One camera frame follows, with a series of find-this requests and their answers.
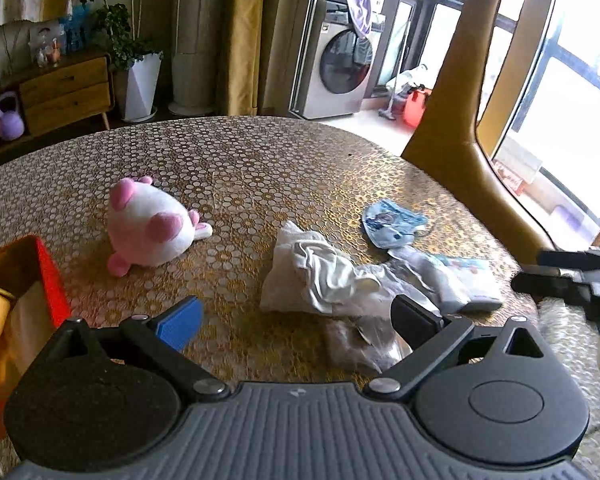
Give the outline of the cotton swabs plastic bag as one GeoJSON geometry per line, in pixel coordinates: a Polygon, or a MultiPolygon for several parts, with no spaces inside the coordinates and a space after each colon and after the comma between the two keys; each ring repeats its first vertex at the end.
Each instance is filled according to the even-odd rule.
{"type": "Polygon", "coordinates": [[[325,323],[325,341],[332,364],[367,375],[385,372],[412,353],[388,318],[376,316],[332,318],[325,323]]]}

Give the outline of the blue printed face mask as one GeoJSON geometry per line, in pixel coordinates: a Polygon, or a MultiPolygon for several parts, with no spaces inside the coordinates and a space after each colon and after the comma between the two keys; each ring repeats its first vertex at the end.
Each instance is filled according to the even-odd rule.
{"type": "Polygon", "coordinates": [[[370,242],[379,249],[394,249],[411,245],[425,233],[429,220],[383,198],[368,206],[362,213],[362,227],[370,242]]]}

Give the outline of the white mesh cloth bundle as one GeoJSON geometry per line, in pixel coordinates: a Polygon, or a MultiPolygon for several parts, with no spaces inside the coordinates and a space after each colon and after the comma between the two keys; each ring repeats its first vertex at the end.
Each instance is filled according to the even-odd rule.
{"type": "Polygon", "coordinates": [[[352,262],[319,232],[286,221],[278,230],[260,309],[343,318],[390,314],[394,276],[383,264],[352,262]]]}

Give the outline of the red metal tin box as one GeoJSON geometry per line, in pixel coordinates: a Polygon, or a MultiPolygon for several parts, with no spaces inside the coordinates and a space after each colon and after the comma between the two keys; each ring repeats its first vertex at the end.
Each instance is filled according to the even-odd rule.
{"type": "Polygon", "coordinates": [[[12,300],[0,338],[0,440],[3,412],[20,378],[71,313],[59,271],[42,240],[28,235],[0,248],[0,288],[12,300]]]}

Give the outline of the tissue pack white green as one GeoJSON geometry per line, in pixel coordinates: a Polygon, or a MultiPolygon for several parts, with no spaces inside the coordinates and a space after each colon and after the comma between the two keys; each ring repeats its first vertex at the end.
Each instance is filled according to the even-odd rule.
{"type": "Polygon", "coordinates": [[[422,252],[411,246],[390,249],[393,272],[422,292],[443,314],[493,312],[502,294],[486,260],[422,252]]]}

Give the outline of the pink white plush toy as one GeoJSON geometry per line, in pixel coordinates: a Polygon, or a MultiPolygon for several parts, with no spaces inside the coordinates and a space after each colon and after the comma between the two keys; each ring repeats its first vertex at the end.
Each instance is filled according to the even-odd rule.
{"type": "Polygon", "coordinates": [[[178,258],[213,234],[195,209],[156,188],[150,177],[123,178],[109,191],[107,268],[121,278],[132,266],[155,268],[178,258]]]}

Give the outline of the lace patterned tablecloth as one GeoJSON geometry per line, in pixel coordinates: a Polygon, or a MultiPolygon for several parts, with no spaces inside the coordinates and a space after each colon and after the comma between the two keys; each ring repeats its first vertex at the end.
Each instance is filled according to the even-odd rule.
{"type": "Polygon", "coordinates": [[[521,313],[539,324],[588,400],[591,421],[577,463],[600,479],[595,330],[578,309],[515,294],[516,261],[461,203],[354,134],[295,119],[211,117],[68,137],[0,165],[0,247],[41,237],[72,312],[93,326],[198,297],[204,326],[187,354],[228,382],[337,380],[342,371],[329,363],[321,319],[262,312],[261,285],[286,220],[323,234],[357,263],[384,261],[360,223],[363,210],[383,198],[429,218],[418,249],[490,264],[504,304],[479,323],[501,325],[521,313]],[[108,191],[121,178],[141,176],[197,209],[213,234],[166,266],[113,278],[106,269],[108,191]]]}

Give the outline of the yellow giraffe plush statue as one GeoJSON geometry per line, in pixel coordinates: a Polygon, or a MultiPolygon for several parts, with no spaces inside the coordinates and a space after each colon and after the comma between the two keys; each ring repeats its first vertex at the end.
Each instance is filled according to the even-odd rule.
{"type": "Polygon", "coordinates": [[[425,113],[402,158],[444,186],[521,264],[554,245],[478,143],[477,116],[501,0],[465,0],[425,113]]]}

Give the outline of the red bucket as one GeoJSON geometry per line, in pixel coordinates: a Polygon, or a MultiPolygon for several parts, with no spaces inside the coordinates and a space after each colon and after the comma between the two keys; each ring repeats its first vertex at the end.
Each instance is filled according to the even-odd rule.
{"type": "Polygon", "coordinates": [[[430,94],[431,90],[424,86],[408,90],[402,114],[403,121],[407,127],[412,129],[418,127],[422,120],[422,115],[425,113],[430,94]]]}

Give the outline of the white plant pot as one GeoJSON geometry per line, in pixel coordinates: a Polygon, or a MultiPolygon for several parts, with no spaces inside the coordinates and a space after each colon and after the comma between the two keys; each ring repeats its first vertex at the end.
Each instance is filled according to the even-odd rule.
{"type": "Polygon", "coordinates": [[[144,122],[151,118],[162,57],[145,54],[128,70],[124,117],[125,122],[144,122]]]}

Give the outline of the purple kettlebell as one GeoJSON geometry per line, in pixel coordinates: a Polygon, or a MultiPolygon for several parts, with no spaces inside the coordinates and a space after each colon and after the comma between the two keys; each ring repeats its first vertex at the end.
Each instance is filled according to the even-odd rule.
{"type": "Polygon", "coordinates": [[[0,137],[10,142],[24,133],[24,122],[19,113],[18,96],[15,91],[7,91],[0,96],[0,137]]]}

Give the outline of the washing machine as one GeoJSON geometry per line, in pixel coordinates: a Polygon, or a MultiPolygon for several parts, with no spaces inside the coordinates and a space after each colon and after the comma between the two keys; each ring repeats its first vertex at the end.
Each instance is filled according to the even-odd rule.
{"type": "Polygon", "coordinates": [[[357,113],[385,27],[385,0],[370,0],[370,33],[358,36],[347,0],[314,0],[297,62],[290,111],[309,120],[357,113]]]}

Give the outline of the wooden sideboard cabinet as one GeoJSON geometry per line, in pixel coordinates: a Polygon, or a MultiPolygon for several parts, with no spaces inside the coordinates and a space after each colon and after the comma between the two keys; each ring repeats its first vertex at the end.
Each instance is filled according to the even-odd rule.
{"type": "Polygon", "coordinates": [[[22,136],[0,139],[0,156],[85,119],[99,117],[106,130],[114,109],[109,53],[99,48],[69,54],[56,65],[27,68],[3,80],[0,96],[15,93],[24,125],[22,136]]]}

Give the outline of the white standing air conditioner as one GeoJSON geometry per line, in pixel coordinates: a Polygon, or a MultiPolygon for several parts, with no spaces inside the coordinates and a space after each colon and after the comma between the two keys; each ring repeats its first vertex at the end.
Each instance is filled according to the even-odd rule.
{"type": "Polygon", "coordinates": [[[173,101],[176,116],[201,116],[215,107],[216,58],[225,0],[174,0],[173,101]]]}

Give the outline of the yellow curtain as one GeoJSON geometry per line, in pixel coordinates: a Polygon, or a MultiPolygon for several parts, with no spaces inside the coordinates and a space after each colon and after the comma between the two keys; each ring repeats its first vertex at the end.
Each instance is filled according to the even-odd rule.
{"type": "Polygon", "coordinates": [[[262,13],[263,0],[227,0],[221,96],[228,116],[258,111],[262,13]]]}

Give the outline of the purple towel on washer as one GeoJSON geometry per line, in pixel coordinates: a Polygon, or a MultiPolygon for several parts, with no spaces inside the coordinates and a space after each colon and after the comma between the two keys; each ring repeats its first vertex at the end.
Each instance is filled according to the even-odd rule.
{"type": "Polygon", "coordinates": [[[372,0],[346,0],[353,27],[361,38],[372,29],[372,0]]]}

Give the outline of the potted green plant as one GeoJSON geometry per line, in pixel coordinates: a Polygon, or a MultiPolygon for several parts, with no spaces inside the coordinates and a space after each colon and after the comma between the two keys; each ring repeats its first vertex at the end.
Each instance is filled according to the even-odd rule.
{"type": "MultiPolygon", "coordinates": [[[[79,0],[82,6],[95,1],[79,0]]],[[[132,12],[123,2],[102,0],[102,6],[93,13],[92,25],[94,32],[106,35],[108,50],[117,70],[129,70],[135,62],[140,62],[148,54],[157,53],[162,56],[156,50],[155,41],[140,39],[132,12]]]]}

